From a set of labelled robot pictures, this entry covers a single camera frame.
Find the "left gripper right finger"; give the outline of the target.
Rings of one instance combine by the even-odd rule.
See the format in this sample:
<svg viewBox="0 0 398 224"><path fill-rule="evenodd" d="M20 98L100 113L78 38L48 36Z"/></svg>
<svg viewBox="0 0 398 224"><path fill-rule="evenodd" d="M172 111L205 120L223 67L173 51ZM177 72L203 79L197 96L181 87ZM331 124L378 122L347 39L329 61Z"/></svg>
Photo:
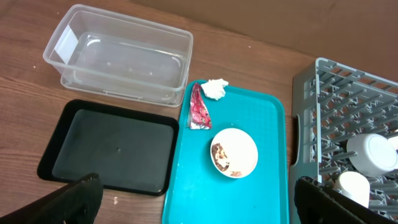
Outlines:
<svg viewBox="0 0 398 224"><path fill-rule="evenodd" d="M391 220L311 177L299 178L294 192L294 204L301 224L392 224Z"/></svg>

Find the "white paper cup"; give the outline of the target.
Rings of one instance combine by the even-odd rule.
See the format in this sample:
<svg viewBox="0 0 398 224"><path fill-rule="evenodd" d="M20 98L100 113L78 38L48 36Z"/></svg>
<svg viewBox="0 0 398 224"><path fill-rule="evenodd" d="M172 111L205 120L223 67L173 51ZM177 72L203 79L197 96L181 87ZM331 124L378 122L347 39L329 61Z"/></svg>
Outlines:
<svg viewBox="0 0 398 224"><path fill-rule="evenodd" d="M353 171L341 173L333 188L356 203L369 207L370 183L360 173Z"/></svg>

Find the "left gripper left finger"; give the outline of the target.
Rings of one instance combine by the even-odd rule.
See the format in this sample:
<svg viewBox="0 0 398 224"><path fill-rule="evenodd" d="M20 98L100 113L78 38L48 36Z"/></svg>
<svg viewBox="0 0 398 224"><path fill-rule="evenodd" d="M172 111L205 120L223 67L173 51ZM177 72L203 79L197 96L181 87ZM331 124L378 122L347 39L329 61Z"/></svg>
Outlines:
<svg viewBox="0 0 398 224"><path fill-rule="evenodd" d="M1 217L1 223L93 223L102 199L100 177L90 173Z"/></svg>

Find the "white round bowl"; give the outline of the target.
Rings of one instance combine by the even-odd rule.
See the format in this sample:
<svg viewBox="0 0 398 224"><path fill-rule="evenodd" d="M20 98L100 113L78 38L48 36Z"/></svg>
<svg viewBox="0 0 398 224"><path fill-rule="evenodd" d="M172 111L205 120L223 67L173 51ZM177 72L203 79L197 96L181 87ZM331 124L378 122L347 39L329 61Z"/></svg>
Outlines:
<svg viewBox="0 0 398 224"><path fill-rule="evenodd" d="M359 134L348 139L347 152L355 152L350 162L367 177L378 177L397 169L397 152L385 137L379 134Z"/></svg>

